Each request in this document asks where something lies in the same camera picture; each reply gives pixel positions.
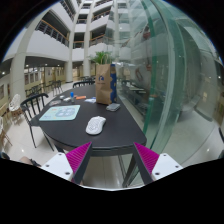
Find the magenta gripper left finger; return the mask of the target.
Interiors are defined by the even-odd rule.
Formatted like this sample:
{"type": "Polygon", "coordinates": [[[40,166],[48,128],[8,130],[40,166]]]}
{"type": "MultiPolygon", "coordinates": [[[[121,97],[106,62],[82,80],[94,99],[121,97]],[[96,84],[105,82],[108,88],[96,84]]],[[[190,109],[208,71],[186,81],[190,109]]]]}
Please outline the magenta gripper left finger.
{"type": "Polygon", "coordinates": [[[88,142],[67,154],[57,153],[42,166],[42,169],[79,185],[91,154],[92,143],[88,142]]]}

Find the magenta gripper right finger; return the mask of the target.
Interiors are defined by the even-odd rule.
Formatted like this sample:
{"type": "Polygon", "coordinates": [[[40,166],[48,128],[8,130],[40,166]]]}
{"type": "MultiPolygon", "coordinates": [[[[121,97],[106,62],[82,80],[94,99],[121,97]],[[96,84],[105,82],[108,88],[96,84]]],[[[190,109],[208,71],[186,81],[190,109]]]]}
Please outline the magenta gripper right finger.
{"type": "Polygon", "coordinates": [[[182,169],[167,153],[157,154],[153,150],[134,142],[134,158],[145,185],[182,169]]]}

